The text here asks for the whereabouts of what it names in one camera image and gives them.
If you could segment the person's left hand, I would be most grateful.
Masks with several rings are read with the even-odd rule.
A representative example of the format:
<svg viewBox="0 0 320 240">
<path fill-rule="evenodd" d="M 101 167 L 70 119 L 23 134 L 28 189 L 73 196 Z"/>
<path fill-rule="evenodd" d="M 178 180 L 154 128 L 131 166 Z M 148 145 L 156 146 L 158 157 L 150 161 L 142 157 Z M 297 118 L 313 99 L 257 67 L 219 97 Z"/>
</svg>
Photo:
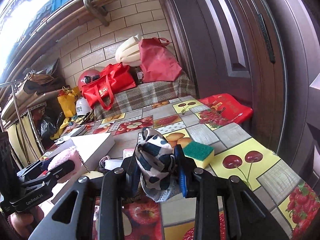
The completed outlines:
<svg viewBox="0 0 320 240">
<path fill-rule="evenodd" d="M 28 239 L 30 232 L 28 226 L 34 221 L 34 216 L 30 213 L 13 213 L 8 218 L 8 223 L 20 239 Z"/>
</svg>

